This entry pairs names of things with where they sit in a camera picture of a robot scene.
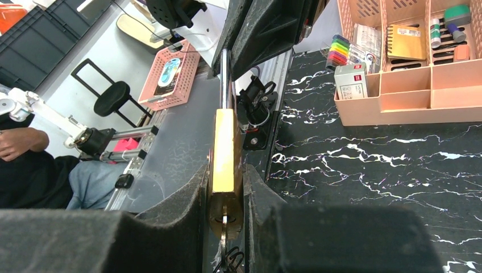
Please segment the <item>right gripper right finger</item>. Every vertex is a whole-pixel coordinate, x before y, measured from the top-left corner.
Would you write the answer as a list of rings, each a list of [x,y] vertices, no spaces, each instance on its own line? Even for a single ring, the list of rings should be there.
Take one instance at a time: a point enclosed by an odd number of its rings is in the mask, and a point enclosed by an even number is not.
[[[243,182],[246,272],[442,272],[409,209],[290,204],[251,165]]]

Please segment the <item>large brass padlock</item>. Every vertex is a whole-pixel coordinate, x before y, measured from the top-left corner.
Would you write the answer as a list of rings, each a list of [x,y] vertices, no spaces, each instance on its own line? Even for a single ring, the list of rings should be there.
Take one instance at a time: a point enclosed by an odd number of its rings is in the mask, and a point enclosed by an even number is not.
[[[208,217],[223,241],[235,239],[243,227],[242,144],[233,92],[231,52],[220,55],[221,102],[215,113],[214,145],[210,154]]]

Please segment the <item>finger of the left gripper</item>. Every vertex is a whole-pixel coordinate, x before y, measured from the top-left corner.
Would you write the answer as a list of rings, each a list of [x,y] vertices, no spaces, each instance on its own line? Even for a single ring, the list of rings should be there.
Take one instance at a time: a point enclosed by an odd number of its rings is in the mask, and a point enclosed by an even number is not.
[[[231,1],[232,79],[298,44],[328,1]]]
[[[225,24],[223,26],[214,57],[211,62],[211,71],[213,76],[217,76],[221,72],[221,51],[223,49],[229,49],[231,52],[231,77],[241,77],[243,74],[245,74],[245,72],[242,72],[240,68],[235,67],[236,62],[234,45],[244,24],[244,20],[251,7],[251,4],[251,0],[229,1]]]

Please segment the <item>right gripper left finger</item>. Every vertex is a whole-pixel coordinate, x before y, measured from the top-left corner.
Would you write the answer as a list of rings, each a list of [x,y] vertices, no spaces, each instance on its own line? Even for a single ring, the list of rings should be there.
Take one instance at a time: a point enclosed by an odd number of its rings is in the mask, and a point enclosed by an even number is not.
[[[2,272],[203,272],[207,166],[137,214],[2,210]]]

